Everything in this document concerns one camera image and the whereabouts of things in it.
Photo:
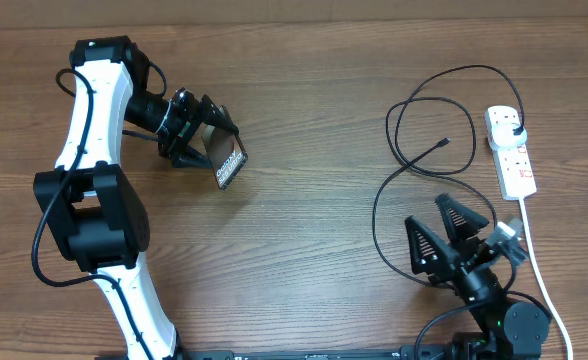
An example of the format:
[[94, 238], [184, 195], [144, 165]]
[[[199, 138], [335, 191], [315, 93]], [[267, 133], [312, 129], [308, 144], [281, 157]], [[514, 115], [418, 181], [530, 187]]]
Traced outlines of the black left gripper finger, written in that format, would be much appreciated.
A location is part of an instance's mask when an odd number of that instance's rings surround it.
[[203, 95], [200, 100], [199, 117], [207, 125], [223, 129], [232, 134], [239, 133], [239, 129], [233, 123], [227, 109], [224, 106], [217, 107], [208, 95]]
[[189, 145], [174, 151], [171, 161], [174, 168], [212, 168], [209, 158]]

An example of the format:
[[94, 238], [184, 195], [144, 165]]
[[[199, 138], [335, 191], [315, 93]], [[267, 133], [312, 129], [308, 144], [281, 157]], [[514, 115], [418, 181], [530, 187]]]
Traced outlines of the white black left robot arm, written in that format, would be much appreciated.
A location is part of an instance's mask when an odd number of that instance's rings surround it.
[[61, 255], [78, 265], [81, 282], [102, 291], [127, 358], [186, 359], [149, 273], [149, 218], [122, 170], [122, 139], [151, 140], [174, 167], [209, 169], [225, 189], [248, 158], [239, 129], [208, 97], [150, 92], [154, 64], [126, 36], [80, 40], [69, 60], [73, 113], [54, 169], [34, 178], [37, 229], [50, 232]]

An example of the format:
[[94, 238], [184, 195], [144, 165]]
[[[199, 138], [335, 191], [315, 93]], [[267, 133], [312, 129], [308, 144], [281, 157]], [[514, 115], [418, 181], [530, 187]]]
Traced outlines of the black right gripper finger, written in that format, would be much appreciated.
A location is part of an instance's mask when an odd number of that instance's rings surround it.
[[405, 228], [414, 274], [455, 275], [455, 265], [459, 261], [459, 253], [456, 250], [413, 216], [405, 219]]
[[475, 237], [481, 229], [489, 225], [489, 220], [470, 208], [462, 205], [449, 194], [443, 193], [435, 198], [447, 237], [452, 245]]

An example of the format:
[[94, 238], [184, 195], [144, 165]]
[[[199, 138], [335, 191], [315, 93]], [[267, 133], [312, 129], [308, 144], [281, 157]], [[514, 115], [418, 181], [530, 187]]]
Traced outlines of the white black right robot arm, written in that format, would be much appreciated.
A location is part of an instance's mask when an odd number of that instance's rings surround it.
[[[448, 194], [435, 199], [447, 233], [443, 240], [413, 216], [405, 219], [410, 263], [428, 284], [449, 285], [464, 305], [431, 320], [412, 345], [399, 349], [403, 359], [538, 359], [552, 315], [532, 296], [511, 289], [518, 267], [528, 258], [519, 243], [523, 222], [499, 222], [482, 239], [489, 220]], [[456, 332], [446, 344], [424, 345], [426, 333], [438, 322], [468, 312], [477, 332]]]

